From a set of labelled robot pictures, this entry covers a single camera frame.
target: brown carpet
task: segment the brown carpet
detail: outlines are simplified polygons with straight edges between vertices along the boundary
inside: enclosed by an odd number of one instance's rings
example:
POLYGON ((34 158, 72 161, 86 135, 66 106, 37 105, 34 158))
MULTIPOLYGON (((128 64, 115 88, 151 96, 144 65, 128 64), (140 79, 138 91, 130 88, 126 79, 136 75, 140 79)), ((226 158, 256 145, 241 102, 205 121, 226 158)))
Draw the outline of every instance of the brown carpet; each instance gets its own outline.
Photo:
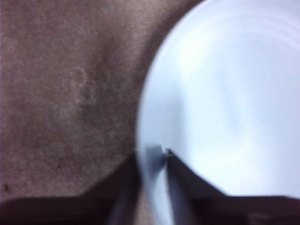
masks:
POLYGON ((197 2, 1 2, 1 201, 79 195, 133 151, 147 69, 197 2))

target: white plate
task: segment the white plate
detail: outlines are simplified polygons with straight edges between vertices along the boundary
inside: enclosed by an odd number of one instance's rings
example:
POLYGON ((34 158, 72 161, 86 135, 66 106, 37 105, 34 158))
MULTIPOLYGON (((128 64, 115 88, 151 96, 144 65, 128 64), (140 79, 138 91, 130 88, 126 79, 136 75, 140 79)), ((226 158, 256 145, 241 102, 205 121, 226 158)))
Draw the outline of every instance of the white plate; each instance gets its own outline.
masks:
MULTIPOLYGON (((189 12, 142 94, 146 185, 154 144, 225 194, 300 197, 300 1, 209 0, 189 12)), ((164 170, 146 190, 157 222, 172 224, 164 170)))

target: dark object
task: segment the dark object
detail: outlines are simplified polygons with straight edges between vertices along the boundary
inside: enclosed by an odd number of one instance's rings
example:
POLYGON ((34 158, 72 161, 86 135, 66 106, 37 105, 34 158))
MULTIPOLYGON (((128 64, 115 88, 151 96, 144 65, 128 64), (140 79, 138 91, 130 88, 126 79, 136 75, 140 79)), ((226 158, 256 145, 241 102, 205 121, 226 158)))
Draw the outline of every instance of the dark object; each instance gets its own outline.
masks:
MULTIPOLYGON (((176 225, 299 225, 300 201, 284 196, 229 197, 171 152, 167 164, 176 225)), ((0 207, 0 225, 131 225, 140 186, 136 155, 78 197, 24 198, 0 207)))
POLYGON ((167 169, 176 225, 300 225, 299 199, 226 196, 171 152, 167 169))

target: floor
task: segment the floor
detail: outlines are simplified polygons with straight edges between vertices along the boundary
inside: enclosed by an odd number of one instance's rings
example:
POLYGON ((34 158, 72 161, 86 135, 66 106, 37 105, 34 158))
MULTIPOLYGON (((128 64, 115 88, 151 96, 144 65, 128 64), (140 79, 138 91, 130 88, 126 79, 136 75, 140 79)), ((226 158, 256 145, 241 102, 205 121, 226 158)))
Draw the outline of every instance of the floor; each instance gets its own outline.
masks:
POLYGON ((2 202, 79 195, 118 167, 155 52, 198 2, 1 2, 2 202))

